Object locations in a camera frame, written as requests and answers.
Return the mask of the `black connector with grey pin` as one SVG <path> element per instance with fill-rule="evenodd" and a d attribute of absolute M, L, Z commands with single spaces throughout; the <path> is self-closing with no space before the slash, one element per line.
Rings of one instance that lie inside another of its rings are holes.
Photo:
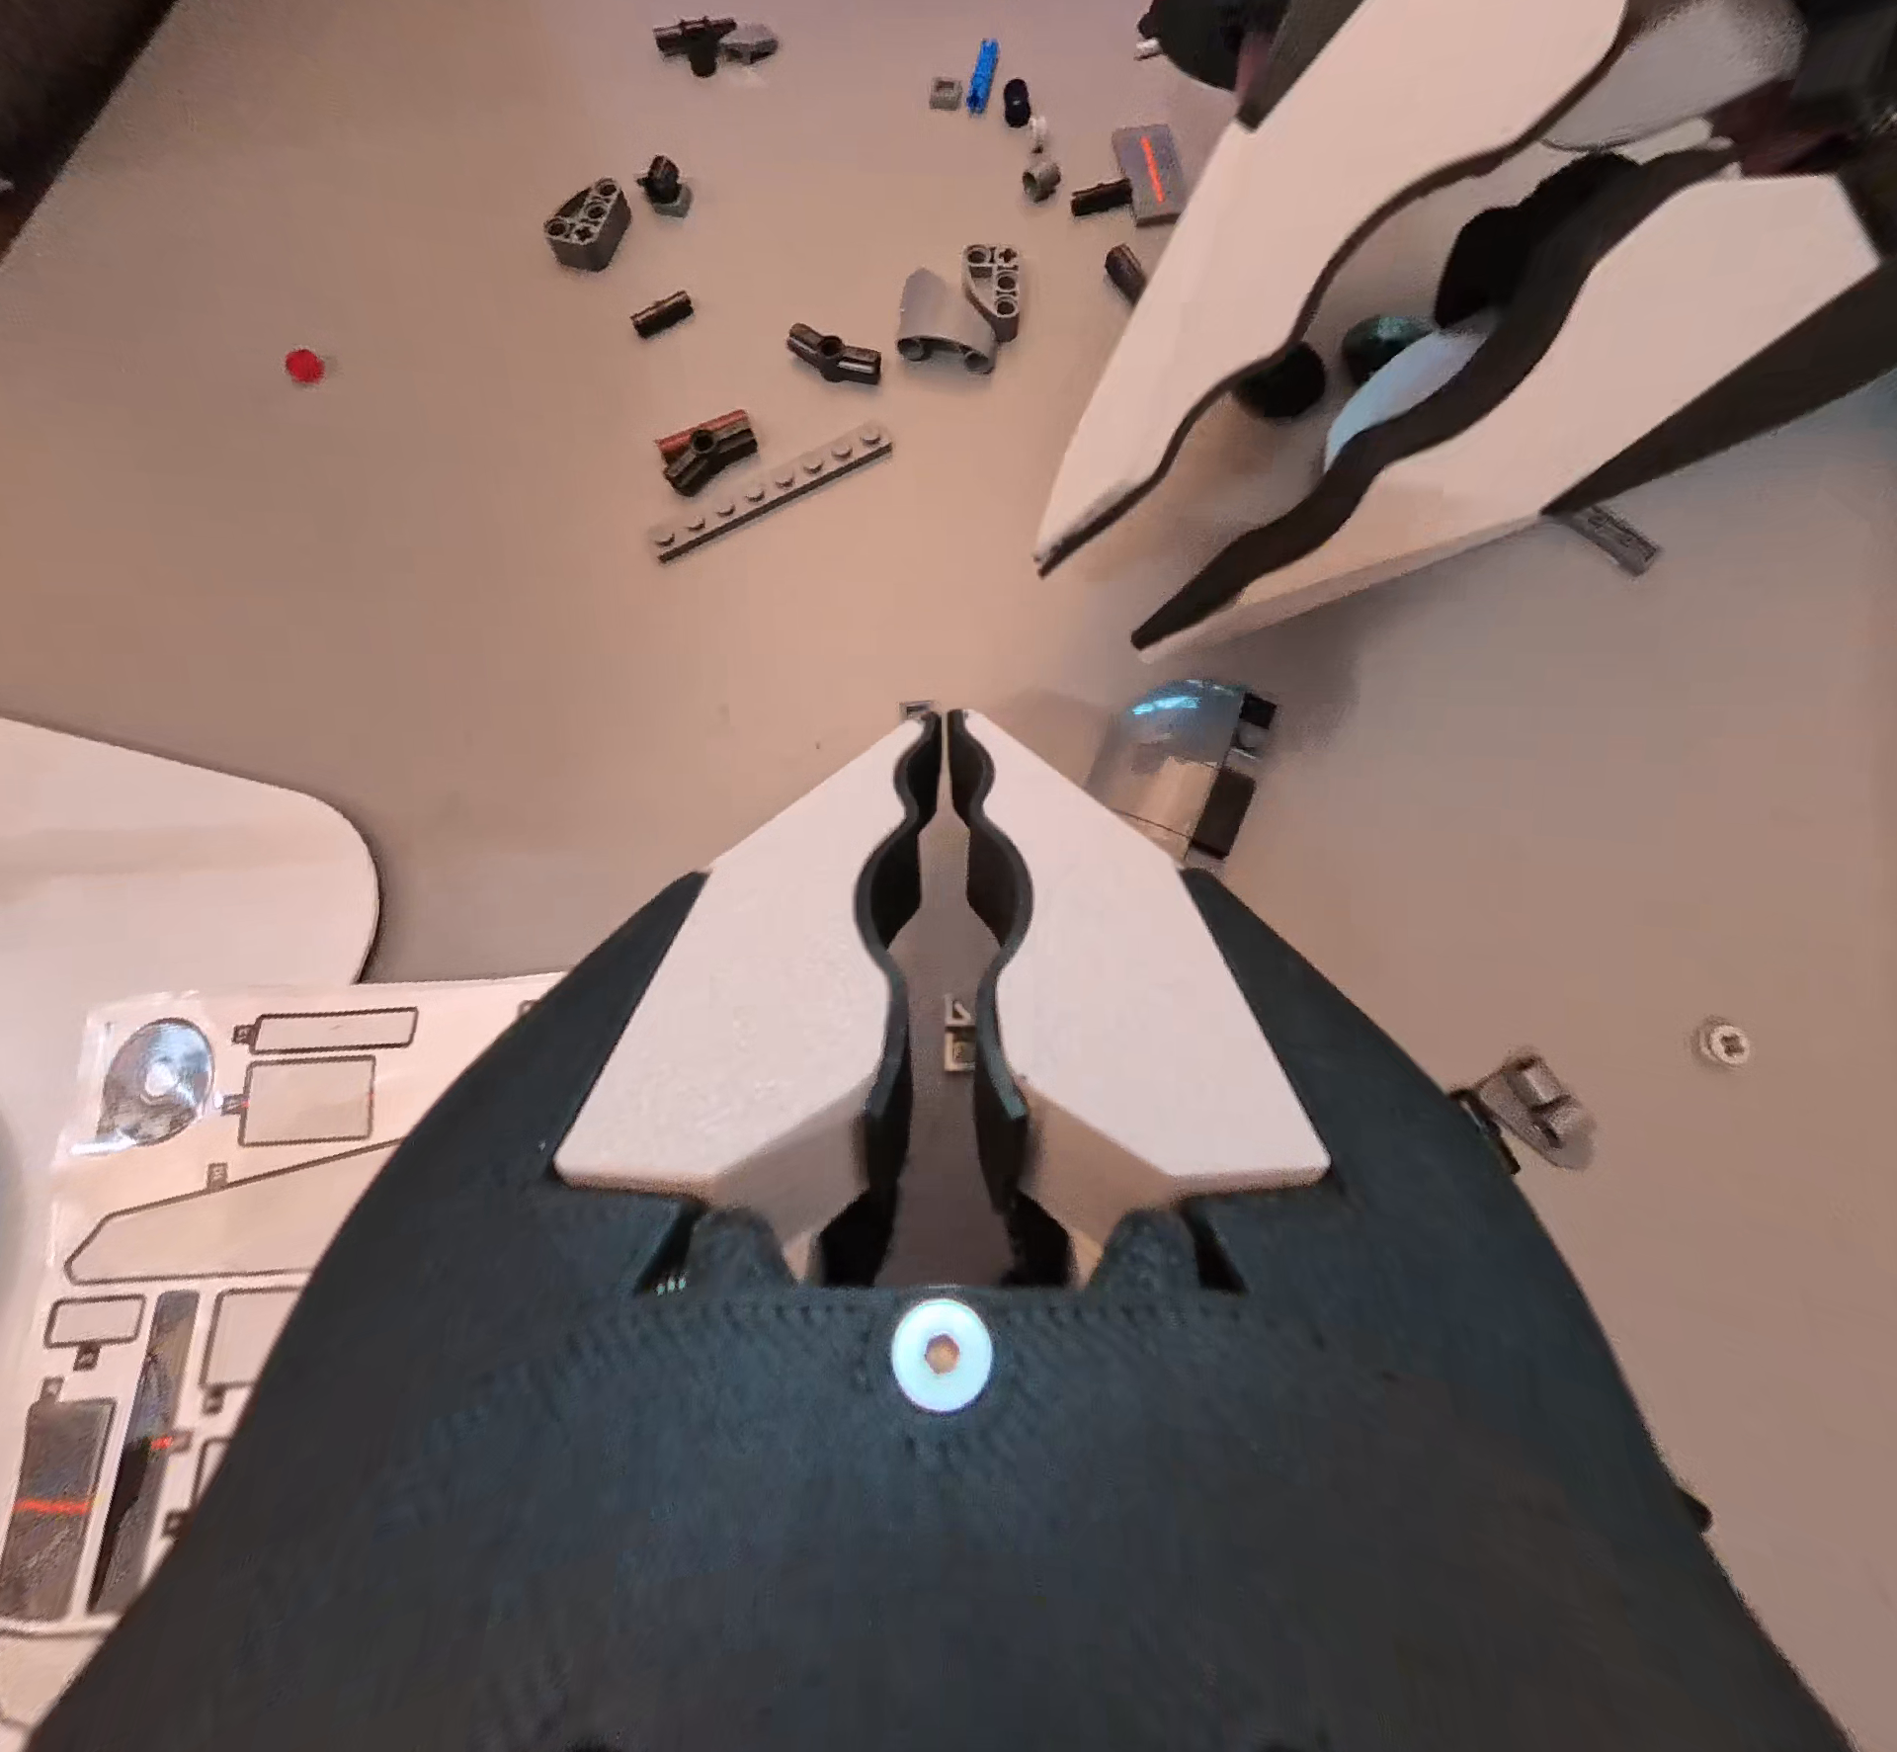
<path fill-rule="evenodd" d="M 761 23 L 729 16 L 687 16 L 651 31 L 660 56 L 682 56 L 697 80 L 712 80 L 724 62 L 756 62 L 778 50 L 777 33 Z"/>

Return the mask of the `grey lego wedge assembly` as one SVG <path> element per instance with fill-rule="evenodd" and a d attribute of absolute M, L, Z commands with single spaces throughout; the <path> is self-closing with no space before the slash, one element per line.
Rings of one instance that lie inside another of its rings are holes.
<path fill-rule="evenodd" d="M 1594 1162 L 1595 1116 L 1535 1052 L 1512 1053 L 1451 1098 L 1507 1150 L 1529 1150 L 1557 1171 Z"/>

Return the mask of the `white stand base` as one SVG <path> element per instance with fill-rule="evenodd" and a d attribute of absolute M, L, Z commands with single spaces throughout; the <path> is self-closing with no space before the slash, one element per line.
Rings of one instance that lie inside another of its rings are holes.
<path fill-rule="evenodd" d="M 352 984 L 380 921 L 364 835 L 257 780 L 1 723 L 4 945 L 160 987 Z"/>

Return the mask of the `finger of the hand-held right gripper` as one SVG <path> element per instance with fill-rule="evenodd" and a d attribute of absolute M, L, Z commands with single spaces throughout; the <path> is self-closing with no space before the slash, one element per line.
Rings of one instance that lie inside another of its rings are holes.
<path fill-rule="evenodd" d="M 1299 342 L 1353 246 L 1534 142 L 1626 0 L 1292 0 L 1065 447 L 1040 574 L 1158 484 L 1192 422 Z"/>
<path fill-rule="evenodd" d="M 1885 375 L 1885 213 L 1719 151 L 1620 171 L 1529 255 L 1459 363 L 1333 441 L 1313 488 L 1129 634 L 1156 658 L 1424 569 L 1717 456 Z"/>

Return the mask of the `grey beam assembly with gear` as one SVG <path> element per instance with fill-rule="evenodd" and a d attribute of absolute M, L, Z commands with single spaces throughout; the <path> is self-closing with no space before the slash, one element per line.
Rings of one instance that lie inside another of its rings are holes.
<path fill-rule="evenodd" d="M 1422 318 L 1365 318 L 1353 323 L 1339 343 L 1339 362 L 1353 390 L 1326 428 L 1321 467 L 1329 467 L 1356 437 L 1419 409 L 1446 385 L 1470 362 L 1497 319 L 1497 310 L 1481 310 L 1448 326 Z M 1613 510 L 1570 510 L 1555 521 L 1595 546 L 1626 575 L 1645 575 L 1659 558 L 1659 547 Z"/>

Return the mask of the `grey domed lego assembly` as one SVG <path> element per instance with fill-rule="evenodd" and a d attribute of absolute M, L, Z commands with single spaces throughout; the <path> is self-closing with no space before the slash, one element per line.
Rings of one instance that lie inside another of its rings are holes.
<path fill-rule="evenodd" d="M 1280 707 L 1249 686 L 1167 680 L 1110 721 L 1088 791 L 1174 864 L 1221 868 L 1254 797 Z"/>

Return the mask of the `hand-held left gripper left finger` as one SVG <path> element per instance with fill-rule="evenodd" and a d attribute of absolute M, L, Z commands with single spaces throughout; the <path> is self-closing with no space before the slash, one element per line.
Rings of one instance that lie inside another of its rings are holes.
<path fill-rule="evenodd" d="M 747 1212 L 798 1279 L 873 1274 L 911 1098 L 891 945 L 940 753 L 909 715 L 709 864 L 556 1146 L 566 1186 Z"/>

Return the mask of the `black connector with brown pin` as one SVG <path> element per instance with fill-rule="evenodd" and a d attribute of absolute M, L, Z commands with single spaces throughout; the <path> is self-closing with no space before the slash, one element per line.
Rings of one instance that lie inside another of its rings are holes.
<path fill-rule="evenodd" d="M 692 500 L 727 468 L 756 454 L 756 432 L 750 417 L 737 411 L 660 437 L 655 448 L 672 493 Z"/>

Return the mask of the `long grey lego plate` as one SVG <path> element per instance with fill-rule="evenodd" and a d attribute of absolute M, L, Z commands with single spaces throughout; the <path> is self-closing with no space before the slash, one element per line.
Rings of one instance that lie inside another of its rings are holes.
<path fill-rule="evenodd" d="M 675 564 L 729 533 L 745 531 L 773 512 L 792 506 L 832 484 L 880 465 L 893 452 L 885 422 L 864 422 L 842 437 L 769 467 L 729 467 L 707 484 L 678 500 L 670 517 L 648 533 L 654 564 Z"/>

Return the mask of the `grey tile with orange stripe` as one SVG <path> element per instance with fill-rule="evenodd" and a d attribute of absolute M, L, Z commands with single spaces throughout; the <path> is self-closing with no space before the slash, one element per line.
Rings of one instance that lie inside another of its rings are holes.
<path fill-rule="evenodd" d="M 1127 209 L 1138 228 L 1174 223 L 1188 201 L 1172 128 L 1150 123 L 1116 128 L 1110 134 L 1119 178 L 1127 183 Z"/>

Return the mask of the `grey curved lego panel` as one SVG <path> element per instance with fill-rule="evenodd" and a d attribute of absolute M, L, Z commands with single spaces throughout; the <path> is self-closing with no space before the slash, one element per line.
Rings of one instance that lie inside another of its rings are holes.
<path fill-rule="evenodd" d="M 920 365 L 952 358 L 973 375 L 988 375 L 996 363 L 996 333 L 990 322 L 936 270 L 913 269 L 902 287 L 895 349 L 902 362 Z"/>

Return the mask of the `lego sticker sheet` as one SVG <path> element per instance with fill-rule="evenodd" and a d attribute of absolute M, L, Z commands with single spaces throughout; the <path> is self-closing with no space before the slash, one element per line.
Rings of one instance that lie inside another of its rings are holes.
<path fill-rule="evenodd" d="M 556 974 L 94 1005 L 4 1369 L 4 1641 L 106 1634 L 367 1186 Z"/>

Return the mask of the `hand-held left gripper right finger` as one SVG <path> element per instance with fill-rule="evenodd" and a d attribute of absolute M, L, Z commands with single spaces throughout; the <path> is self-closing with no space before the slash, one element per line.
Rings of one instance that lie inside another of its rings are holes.
<path fill-rule="evenodd" d="M 1085 1279 L 1116 1227 L 1311 1188 L 1331 1159 L 1181 870 L 976 710 L 949 716 L 979 1164 L 1016 1283 Z"/>

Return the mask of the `dark grey oval technic beam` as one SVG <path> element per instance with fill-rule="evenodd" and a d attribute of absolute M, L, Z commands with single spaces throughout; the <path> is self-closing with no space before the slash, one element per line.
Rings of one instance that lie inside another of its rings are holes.
<path fill-rule="evenodd" d="M 556 266 L 596 275 L 616 261 L 630 219 L 623 186 L 599 178 L 545 221 L 543 236 Z"/>

